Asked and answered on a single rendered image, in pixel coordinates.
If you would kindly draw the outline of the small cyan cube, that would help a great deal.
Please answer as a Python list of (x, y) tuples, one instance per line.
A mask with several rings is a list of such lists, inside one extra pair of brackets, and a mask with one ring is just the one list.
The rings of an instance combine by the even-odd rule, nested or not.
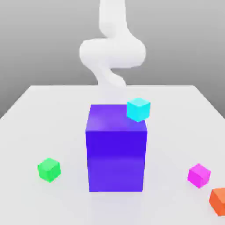
[(150, 117), (151, 102), (135, 98), (127, 102), (127, 117), (141, 122)]

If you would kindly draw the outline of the small green cube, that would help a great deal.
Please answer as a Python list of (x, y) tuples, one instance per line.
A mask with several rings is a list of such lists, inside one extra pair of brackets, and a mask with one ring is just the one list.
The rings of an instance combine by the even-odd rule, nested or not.
[(60, 174), (60, 163), (52, 158), (47, 158), (38, 166), (38, 175), (47, 182), (54, 181)]

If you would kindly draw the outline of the small magenta cube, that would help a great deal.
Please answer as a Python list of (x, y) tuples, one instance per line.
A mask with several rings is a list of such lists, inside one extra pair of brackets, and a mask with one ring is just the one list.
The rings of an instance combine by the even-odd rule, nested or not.
[(201, 164), (197, 164), (189, 169), (187, 180), (197, 188), (205, 186), (210, 179), (211, 170)]

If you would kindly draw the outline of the small orange cube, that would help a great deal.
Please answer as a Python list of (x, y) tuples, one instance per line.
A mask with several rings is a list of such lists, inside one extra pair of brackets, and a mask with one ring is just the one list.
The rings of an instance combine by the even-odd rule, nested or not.
[(218, 216), (225, 216), (225, 188), (212, 189), (209, 203)]

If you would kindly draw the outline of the large purple box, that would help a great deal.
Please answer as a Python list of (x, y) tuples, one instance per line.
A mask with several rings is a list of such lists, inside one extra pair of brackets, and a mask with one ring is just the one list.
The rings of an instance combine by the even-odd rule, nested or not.
[(90, 105), (85, 130), (91, 192), (143, 190), (147, 127), (126, 105)]

